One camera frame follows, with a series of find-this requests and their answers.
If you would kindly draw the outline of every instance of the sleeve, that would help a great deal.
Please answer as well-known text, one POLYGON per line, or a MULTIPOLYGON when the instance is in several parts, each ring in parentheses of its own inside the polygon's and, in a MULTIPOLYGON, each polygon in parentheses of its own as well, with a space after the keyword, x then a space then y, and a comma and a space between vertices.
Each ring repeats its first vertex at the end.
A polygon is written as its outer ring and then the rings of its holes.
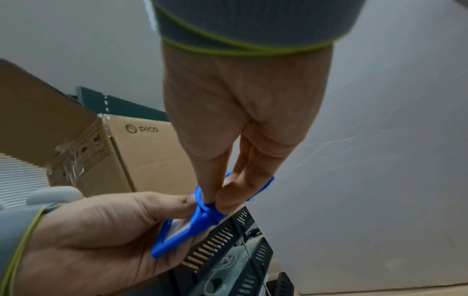
POLYGON ((0 296, 8 295, 21 254, 41 216, 57 206, 41 204, 0 211, 0 296))

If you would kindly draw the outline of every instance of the yellow-green trim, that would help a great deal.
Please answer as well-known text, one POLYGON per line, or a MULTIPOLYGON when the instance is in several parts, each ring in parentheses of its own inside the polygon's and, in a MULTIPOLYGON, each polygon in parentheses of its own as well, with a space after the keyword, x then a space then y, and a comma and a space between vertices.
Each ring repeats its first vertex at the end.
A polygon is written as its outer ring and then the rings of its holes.
POLYGON ((227 54, 223 54, 223 53, 230 52, 231 54, 229 54, 229 56, 243 56, 243 57, 280 56, 280 55, 295 54, 295 53, 306 52, 306 51, 313 51, 313 50, 316 50, 316 49, 319 49, 319 48, 322 48, 322 47, 326 47, 328 45, 333 44, 333 42, 337 41, 338 39, 341 39, 341 38, 343 38, 344 36, 347 35, 347 34, 345 34, 345 35, 340 36, 338 38, 335 38, 333 40, 322 42, 322 43, 319 43, 319 44, 314 44, 314 45, 294 46, 294 47, 259 46, 259 45, 239 42, 239 41, 236 41, 236 40, 231 40, 231 39, 227 39, 227 38, 224 38, 224 37, 219 37, 219 36, 213 35, 211 33, 207 33, 205 31, 202 31, 202 30, 200 30, 200 29, 198 29, 196 27, 193 27, 193 26, 191 26, 191 25, 189 25, 187 23, 184 23, 183 21, 179 20, 177 17, 171 15, 170 13, 168 13, 167 11, 162 9, 159 5, 157 5, 157 4, 154 4, 154 5, 155 5, 155 8, 157 10, 159 10, 162 14, 164 14, 170 20, 172 20, 173 22, 177 23, 178 25, 184 27, 185 29, 187 29, 189 31, 192 31, 194 33, 197 33, 197 34, 203 36, 203 37, 206 37, 206 38, 209 38, 209 39, 212 39, 212 40, 224 43, 224 44, 233 45, 233 46, 237 46, 237 47, 240 47, 240 48, 243 48, 243 49, 255 50, 255 51, 260 51, 261 52, 261 53, 257 52, 257 54, 255 54, 255 55, 252 55, 252 53, 248 54, 248 55, 245 55, 244 53, 239 54, 239 53, 237 53, 237 51, 222 51, 222 50, 212 50, 212 49, 203 49, 203 48, 200 49, 200 48, 192 47, 192 46, 189 46, 189 45, 183 45, 186 48, 196 49, 197 52, 204 53, 204 54, 216 54, 216 55, 225 55, 226 56, 227 54))
POLYGON ((314 50, 318 50, 321 48, 325 48, 325 47, 331 46, 334 43, 334 41, 330 41, 326 43, 317 44, 314 47, 310 47, 308 49, 278 52, 278 51, 233 51, 233 50, 221 50, 221 49, 208 49, 208 48, 195 47, 195 46, 178 43, 178 42, 169 40, 167 38, 162 38, 162 40, 170 46, 173 46, 175 48, 178 48, 184 51, 197 53, 197 54, 211 55, 211 56, 226 56, 226 57, 251 57, 251 58, 253 57, 278 57, 278 56, 284 56, 284 55, 298 54, 298 53, 314 51, 314 50))
POLYGON ((26 243, 28 242, 29 237, 38 225, 42 213, 45 209, 46 207, 43 207, 38 211, 37 215, 34 217, 33 221, 31 222, 28 229, 24 233, 21 241, 19 242, 19 245, 16 248, 15 253, 13 254, 13 258, 11 259, 10 264, 8 265, 5 277, 3 278, 3 281, 1 283, 0 296, 13 295, 13 283, 16 277, 16 271, 18 270, 18 266, 20 264, 21 255, 23 254, 24 248, 26 247, 26 243))

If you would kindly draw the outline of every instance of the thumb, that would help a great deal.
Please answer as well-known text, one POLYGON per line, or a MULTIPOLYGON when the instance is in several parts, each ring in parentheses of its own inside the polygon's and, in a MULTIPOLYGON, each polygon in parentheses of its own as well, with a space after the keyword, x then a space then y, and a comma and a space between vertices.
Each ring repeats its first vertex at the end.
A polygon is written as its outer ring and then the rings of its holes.
POLYGON ((154 221, 190 217, 196 209, 195 196, 175 196, 155 192, 135 196, 145 214, 154 221))

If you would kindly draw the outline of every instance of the person's right hand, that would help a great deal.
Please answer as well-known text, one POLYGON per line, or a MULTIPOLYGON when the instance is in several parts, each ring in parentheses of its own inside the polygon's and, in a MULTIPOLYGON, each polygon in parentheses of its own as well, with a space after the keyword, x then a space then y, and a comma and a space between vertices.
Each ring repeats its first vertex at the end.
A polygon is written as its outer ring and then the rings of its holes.
POLYGON ((163 46, 164 104, 205 203, 225 214, 255 195, 312 125, 332 46, 274 58, 226 58, 163 46), (240 155, 223 186, 234 141, 240 155))

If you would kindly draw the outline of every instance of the person's left hand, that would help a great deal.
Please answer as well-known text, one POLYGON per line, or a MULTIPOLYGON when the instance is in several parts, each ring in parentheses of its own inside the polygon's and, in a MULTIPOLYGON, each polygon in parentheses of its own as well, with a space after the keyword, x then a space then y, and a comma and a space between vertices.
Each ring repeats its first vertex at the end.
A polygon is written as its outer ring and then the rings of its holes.
POLYGON ((167 255, 151 250, 165 219, 190 217, 192 196, 103 195, 46 214, 23 253, 14 295, 107 295, 141 284, 178 265, 192 238, 167 255))

